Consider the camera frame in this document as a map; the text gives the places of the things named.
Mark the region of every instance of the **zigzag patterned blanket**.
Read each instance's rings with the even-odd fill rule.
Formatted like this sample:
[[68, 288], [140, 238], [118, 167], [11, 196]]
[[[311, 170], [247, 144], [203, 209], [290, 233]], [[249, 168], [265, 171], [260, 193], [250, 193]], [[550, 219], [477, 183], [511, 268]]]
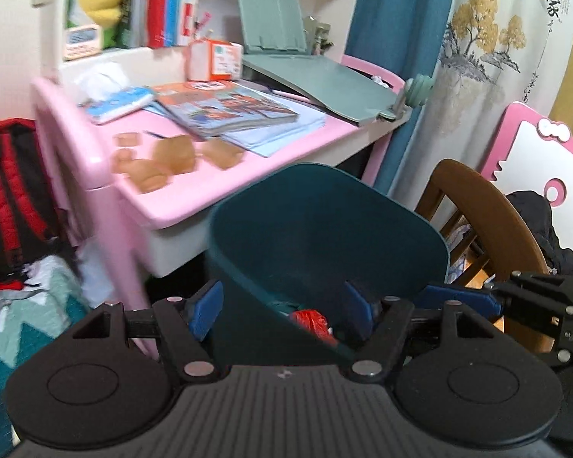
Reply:
[[[13, 301], [0, 311], [0, 395], [15, 368], [89, 311], [78, 280], [61, 258], [36, 262], [30, 275], [45, 292]], [[0, 399], [0, 458], [15, 439]]]

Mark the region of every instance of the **yellow tree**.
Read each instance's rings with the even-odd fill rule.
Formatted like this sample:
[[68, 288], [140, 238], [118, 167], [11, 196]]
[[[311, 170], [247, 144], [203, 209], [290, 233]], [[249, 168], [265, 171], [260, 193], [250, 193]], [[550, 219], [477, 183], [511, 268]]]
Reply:
[[507, 29], [501, 29], [499, 42], [507, 47], [508, 53], [512, 46], [516, 50], [526, 46], [526, 35], [522, 31], [522, 18], [520, 16], [514, 15], [507, 24]]
[[452, 18], [452, 28], [459, 39], [469, 35], [465, 55], [474, 43], [486, 53], [494, 50], [499, 37], [499, 26], [494, 23], [498, 9], [498, 0], [469, 0], [458, 7]]

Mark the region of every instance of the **hello kitty headboard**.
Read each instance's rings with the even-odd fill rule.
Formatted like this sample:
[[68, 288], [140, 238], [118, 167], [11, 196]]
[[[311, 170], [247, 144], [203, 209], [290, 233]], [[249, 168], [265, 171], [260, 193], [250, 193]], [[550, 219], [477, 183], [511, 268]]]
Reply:
[[503, 194], [532, 190], [544, 195], [560, 246], [573, 250], [573, 136], [566, 125], [524, 103], [511, 103], [481, 174]]

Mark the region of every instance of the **blue gripper pad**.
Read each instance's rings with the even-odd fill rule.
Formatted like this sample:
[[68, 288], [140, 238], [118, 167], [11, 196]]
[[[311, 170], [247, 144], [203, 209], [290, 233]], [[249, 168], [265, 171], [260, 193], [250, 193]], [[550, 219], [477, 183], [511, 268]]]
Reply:
[[413, 303], [416, 308], [440, 310], [447, 300], [463, 302], [487, 319], [501, 315], [501, 304], [486, 292], [449, 284], [428, 284], [414, 297]]
[[223, 284], [209, 281], [187, 300], [189, 330], [197, 341], [203, 341], [223, 308]]
[[344, 317], [350, 324], [350, 327], [365, 341], [373, 332], [377, 310], [381, 306], [369, 303], [348, 281], [344, 282], [343, 290]]

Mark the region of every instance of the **orange and white box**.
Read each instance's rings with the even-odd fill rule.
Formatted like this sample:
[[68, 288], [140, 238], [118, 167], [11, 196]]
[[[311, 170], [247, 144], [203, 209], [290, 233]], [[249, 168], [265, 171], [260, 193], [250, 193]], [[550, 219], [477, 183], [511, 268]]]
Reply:
[[235, 81], [242, 78], [242, 45], [198, 39], [188, 46], [188, 81]]

